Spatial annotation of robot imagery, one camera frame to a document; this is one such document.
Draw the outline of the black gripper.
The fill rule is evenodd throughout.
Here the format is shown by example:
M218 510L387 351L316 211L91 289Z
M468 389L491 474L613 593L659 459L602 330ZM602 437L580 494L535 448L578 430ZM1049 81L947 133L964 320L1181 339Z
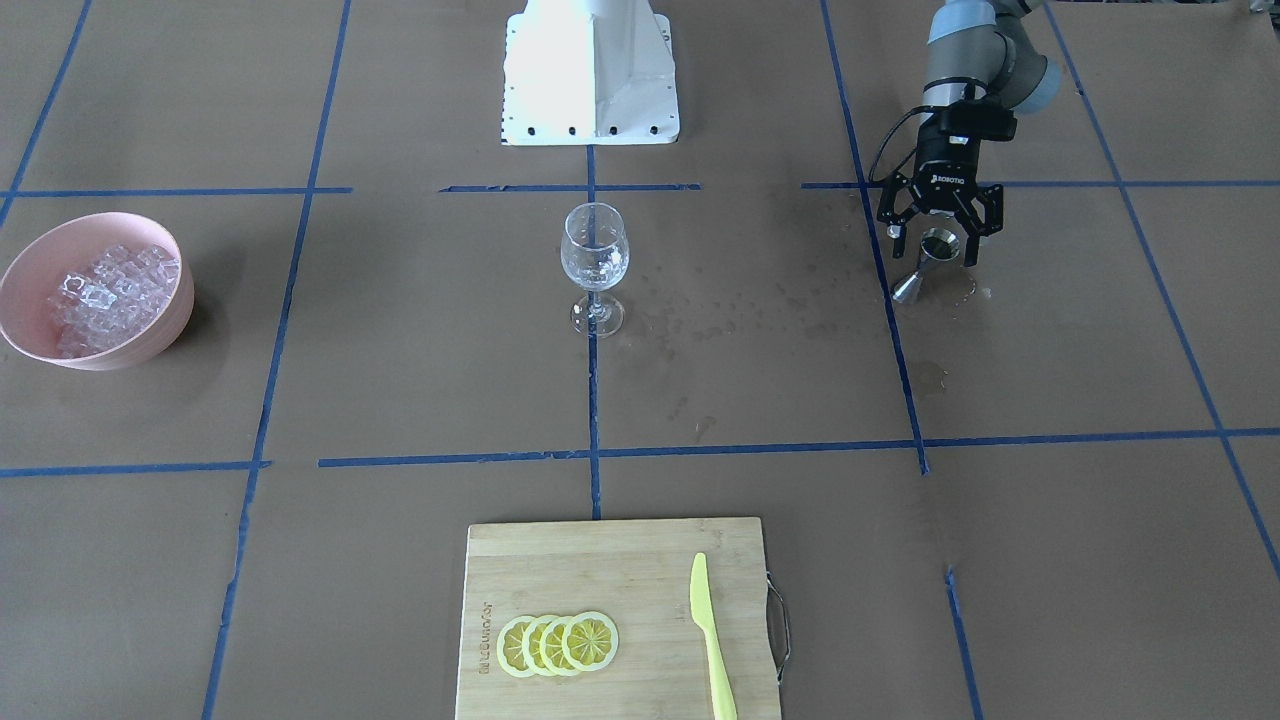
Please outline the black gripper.
M893 249L906 247L906 227L916 215L945 215L965 232L963 265L979 261L982 240L1004 228L1005 186L978 184L980 141L952 135L919 135L910 176L891 173L881 183L877 220Z

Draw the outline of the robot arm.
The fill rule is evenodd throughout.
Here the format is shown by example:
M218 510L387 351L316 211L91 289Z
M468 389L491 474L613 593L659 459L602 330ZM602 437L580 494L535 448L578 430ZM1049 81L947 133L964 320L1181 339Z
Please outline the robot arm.
M876 218L901 258L916 215L950 217L964 229L963 263L978 263L982 240L1004 228L1005 187L978 181L983 142L1010 142L1020 117L1046 109L1062 70L1039 53L1023 19L1039 1L946 1L927 42L923 102L913 151L886 177Z

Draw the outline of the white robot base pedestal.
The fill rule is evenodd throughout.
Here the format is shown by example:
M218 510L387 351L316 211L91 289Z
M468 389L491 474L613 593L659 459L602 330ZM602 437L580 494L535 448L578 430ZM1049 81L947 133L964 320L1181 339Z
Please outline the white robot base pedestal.
M502 143L678 141L672 28L649 1L529 1L504 40Z

